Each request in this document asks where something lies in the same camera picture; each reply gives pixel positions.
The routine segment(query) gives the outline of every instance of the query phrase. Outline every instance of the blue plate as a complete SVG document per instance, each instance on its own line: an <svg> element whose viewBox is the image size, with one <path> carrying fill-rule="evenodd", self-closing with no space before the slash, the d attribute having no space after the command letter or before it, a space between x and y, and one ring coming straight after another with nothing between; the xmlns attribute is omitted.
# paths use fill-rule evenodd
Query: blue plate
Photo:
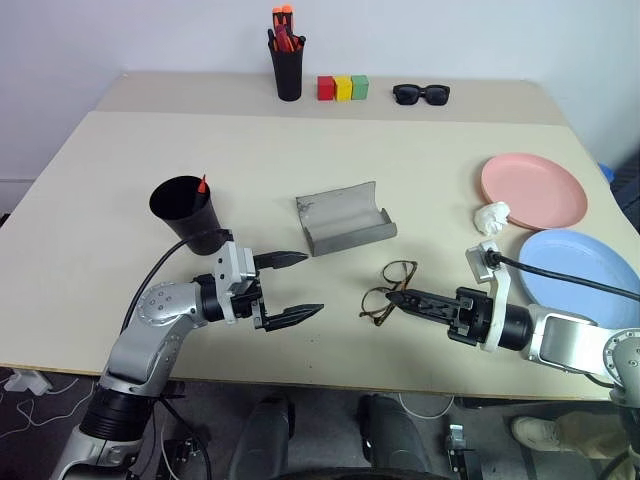
<svg viewBox="0 0 640 480"><path fill-rule="evenodd" d="M520 250L520 262L640 292L640 278L620 255L595 238L571 230L531 236ZM520 278L540 305L579 313L604 328L640 326L640 303L630 298L522 271Z"/></svg>

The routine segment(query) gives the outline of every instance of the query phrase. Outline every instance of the plate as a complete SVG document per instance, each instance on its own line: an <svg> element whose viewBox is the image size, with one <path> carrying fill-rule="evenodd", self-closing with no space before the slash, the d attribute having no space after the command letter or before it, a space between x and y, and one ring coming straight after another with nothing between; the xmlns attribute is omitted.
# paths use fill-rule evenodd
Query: plate
<svg viewBox="0 0 640 480"><path fill-rule="evenodd" d="M482 168L482 192L506 202L509 220L535 230L569 227L587 213L580 182L560 165L530 153L505 153Z"/></svg>
<svg viewBox="0 0 640 480"><path fill-rule="evenodd" d="M531 236L520 262L640 292L640 278L609 246L571 230L547 230ZM583 285L520 271L529 296L540 305L579 313L604 328L640 327L640 303Z"/></svg>

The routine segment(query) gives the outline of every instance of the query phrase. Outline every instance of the black cup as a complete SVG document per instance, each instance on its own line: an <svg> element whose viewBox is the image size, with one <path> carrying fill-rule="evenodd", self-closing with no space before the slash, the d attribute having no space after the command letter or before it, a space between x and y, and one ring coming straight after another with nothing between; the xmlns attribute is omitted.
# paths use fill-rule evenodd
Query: black cup
<svg viewBox="0 0 640 480"><path fill-rule="evenodd" d="M164 220L182 240L220 228L211 203L209 185L204 194L198 194L199 185L198 177L175 177L156 188L149 198L149 208L153 214ZM191 240L187 246L197 255L211 255L224 242L223 235L212 232Z"/></svg>
<svg viewBox="0 0 640 480"><path fill-rule="evenodd" d="M302 95L302 52L304 45L295 52L276 52L269 45L273 72L276 76L278 97L285 102L293 102Z"/></svg>

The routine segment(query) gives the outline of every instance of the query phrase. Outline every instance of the red block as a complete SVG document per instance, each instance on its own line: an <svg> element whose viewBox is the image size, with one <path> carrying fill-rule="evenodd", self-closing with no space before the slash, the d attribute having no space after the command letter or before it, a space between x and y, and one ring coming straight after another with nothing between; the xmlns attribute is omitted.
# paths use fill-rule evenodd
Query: red block
<svg viewBox="0 0 640 480"><path fill-rule="evenodd" d="M318 100L333 100L336 91L336 82L333 77L318 77Z"/></svg>

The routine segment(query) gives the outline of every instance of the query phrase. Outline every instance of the pink plate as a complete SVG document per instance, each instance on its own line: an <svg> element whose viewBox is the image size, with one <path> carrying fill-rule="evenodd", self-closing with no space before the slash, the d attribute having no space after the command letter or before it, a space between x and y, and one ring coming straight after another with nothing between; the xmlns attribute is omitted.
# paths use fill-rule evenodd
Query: pink plate
<svg viewBox="0 0 640 480"><path fill-rule="evenodd" d="M509 220L536 230L578 223L587 212L587 196L573 175L551 160L530 153L504 153L482 168L482 192L506 202Z"/></svg>

